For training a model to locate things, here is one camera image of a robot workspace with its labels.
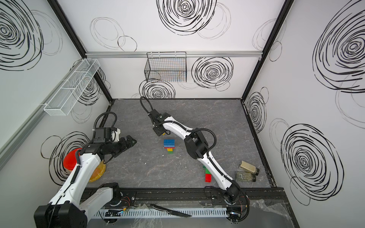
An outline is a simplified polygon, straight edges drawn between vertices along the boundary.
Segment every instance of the knife handle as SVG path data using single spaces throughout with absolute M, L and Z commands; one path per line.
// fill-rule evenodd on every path
M 150 206 L 156 210 L 160 210 L 160 211 L 166 211 L 167 213 L 170 214 L 170 209 L 167 208 L 163 208 L 161 206 L 157 206 L 156 204 L 150 204 Z

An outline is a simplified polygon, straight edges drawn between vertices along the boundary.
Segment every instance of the black wire basket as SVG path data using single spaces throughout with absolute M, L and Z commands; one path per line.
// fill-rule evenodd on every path
M 186 52 L 149 52 L 145 66 L 147 82 L 186 82 Z

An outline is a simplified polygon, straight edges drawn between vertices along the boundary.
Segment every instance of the knife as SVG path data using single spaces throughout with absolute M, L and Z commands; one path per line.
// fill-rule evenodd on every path
M 163 207 L 157 206 L 155 204 L 150 204 L 150 205 L 151 205 L 152 208 L 154 208 L 156 210 L 160 210 L 160 211 L 166 211 L 170 215 L 176 215 L 176 216 L 183 217 L 183 218 L 191 217 L 191 215 L 181 213 L 181 212 L 178 212 L 178 211 L 175 211 L 175 210 L 170 210 L 170 209 L 167 209 L 167 208 L 163 208 Z

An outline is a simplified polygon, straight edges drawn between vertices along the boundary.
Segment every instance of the wire basket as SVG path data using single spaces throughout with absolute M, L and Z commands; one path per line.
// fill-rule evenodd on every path
M 67 116 L 99 67 L 97 59 L 81 60 L 43 110 L 50 116 Z
M 147 82 L 186 82 L 186 52 L 149 52 L 145 66 Z

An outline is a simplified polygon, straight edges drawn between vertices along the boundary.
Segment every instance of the black circle drawing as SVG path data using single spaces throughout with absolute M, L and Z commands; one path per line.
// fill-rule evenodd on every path
M 55 55 L 61 52 L 63 45 L 62 32 L 57 23 L 47 14 L 39 10 L 31 10 L 32 14 L 42 29 L 43 50 L 45 55 Z
M 231 12 L 222 3 L 216 3 L 214 9 L 214 16 L 209 21 L 209 23 L 198 30 L 200 37 L 204 39 L 213 40 L 222 36 L 231 25 Z
M 78 124 L 83 124 L 91 117 L 92 105 L 84 105 L 77 102 L 71 109 L 71 116 L 73 120 Z
M 178 35 L 191 35 L 212 19 L 216 0 L 156 0 L 163 25 Z
M 280 41 L 275 41 L 272 48 L 270 49 L 269 59 L 271 62 L 275 62 L 281 56 L 281 52 L 283 51 L 283 46 Z
M 102 79 L 102 81 L 105 83 L 105 86 L 107 86 L 107 88 L 110 89 L 110 83 L 105 79 L 104 71 L 101 68 L 99 68 L 97 72 L 99 73 L 99 76 Z M 81 83 L 87 83 L 88 82 L 87 78 L 89 77 L 86 76 L 85 80 L 83 80 Z M 103 94 L 94 77 L 87 84 L 85 90 L 83 92 L 80 91 L 79 93 L 81 93 L 81 96 L 78 101 L 84 105 L 95 104 L 96 101 L 100 98 L 100 95 Z
M 233 62 L 230 58 L 203 57 L 195 61 L 191 72 L 198 86 L 226 90 L 227 82 L 233 76 Z
M 365 93 L 364 9 L 364 0 L 349 1 L 316 43 L 312 57 L 314 75 L 330 89 Z
M 285 132 L 290 128 L 289 124 L 280 118 L 274 119 L 269 126 L 269 136 L 272 145 L 280 152 L 281 141 Z
M 112 18 L 94 18 L 90 23 L 90 33 L 98 44 L 108 49 L 122 51 L 137 49 L 137 42 L 126 36 L 120 24 Z
M 82 148 L 89 142 L 90 140 L 86 134 L 74 131 L 63 138 L 52 135 L 42 143 L 41 156 L 49 160 L 49 175 L 56 185 L 62 186 L 69 176 L 70 172 L 63 166 L 63 160 L 66 155 L 74 149 Z M 44 151 L 52 152 L 49 157 L 45 157 Z
M 29 70 L 42 56 L 41 28 L 23 1 L 1 0 L 0 4 L 0 69 Z
M 356 87 L 359 80 L 352 81 L 351 87 Z M 364 93 L 344 93 L 336 91 L 335 103 L 342 118 L 352 125 L 365 129 L 365 98 Z
M 139 85 L 139 94 L 148 99 L 164 99 L 164 98 L 175 98 L 176 91 L 174 87 L 163 80 L 150 78 L 152 82 L 144 80 Z
M 262 50 L 265 47 L 265 44 L 268 40 L 268 37 L 271 33 L 272 28 L 274 27 L 275 22 L 276 22 L 276 18 L 268 20 L 256 30 L 256 32 L 252 38 L 252 46 L 255 49 Z M 287 22 L 284 21 L 283 25 L 280 28 L 278 35 L 276 36 L 275 41 L 280 42 L 282 40 L 286 28 L 287 28 Z M 275 44 L 275 42 L 274 42 L 273 46 L 271 47 L 271 50 L 276 49 L 277 46 L 278 46 L 278 43 Z
M 335 147 L 309 124 L 291 126 L 283 136 L 281 158 L 295 198 L 303 205 L 323 201 L 342 187 L 344 170 Z
M 137 50 L 137 42 L 130 36 L 119 37 L 117 43 L 122 51 L 136 51 Z
M 266 103 L 269 99 L 269 91 L 262 87 L 260 92 L 251 94 L 247 103 L 247 111 L 251 117 L 256 133 L 263 130 L 266 123 Z

